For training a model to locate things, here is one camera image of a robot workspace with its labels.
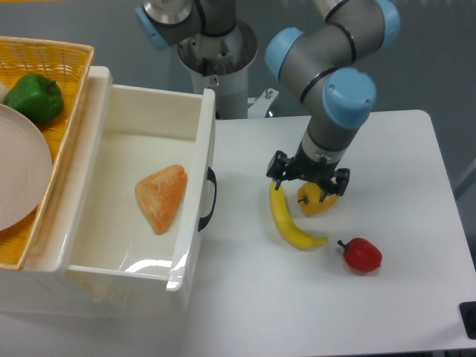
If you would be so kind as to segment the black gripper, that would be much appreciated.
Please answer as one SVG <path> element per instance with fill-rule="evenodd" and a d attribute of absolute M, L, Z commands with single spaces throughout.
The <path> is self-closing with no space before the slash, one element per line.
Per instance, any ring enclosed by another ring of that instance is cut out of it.
<path fill-rule="evenodd" d="M 328 196 L 343 196 L 349 184 L 350 169 L 335 170 L 338 163 L 330 163 L 321 157 L 315 161 L 305 153 L 301 144 L 291 159 L 283 151 L 276 151 L 268 163 L 266 176 L 274 182 L 274 190 L 278 190 L 283 181 L 295 179 L 319 184 L 319 201 L 323 202 Z"/>

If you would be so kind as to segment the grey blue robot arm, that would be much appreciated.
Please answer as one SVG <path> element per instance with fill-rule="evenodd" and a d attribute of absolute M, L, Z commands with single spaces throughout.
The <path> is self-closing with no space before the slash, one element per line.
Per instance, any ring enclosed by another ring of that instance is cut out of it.
<path fill-rule="evenodd" d="M 319 1 L 325 19 L 306 35 L 287 28 L 265 51 L 274 78 L 310 114 L 294 156 L 277 152 L 267 175 L 275 184 L 300 179 L 317 184 L 320 197 L 342 196 L 350 180 L 339 162 L 376 102 L 376 87 L 354 63 L 392 43 L 400 31 L 391 1 Z M 248 67 L 257 37 L 237 18 L 234 1 L 145 1 L 137 19 L 157 49 L 175 47 L 196 91 L 216 93 L 219 119 L 248 114 Z"/>

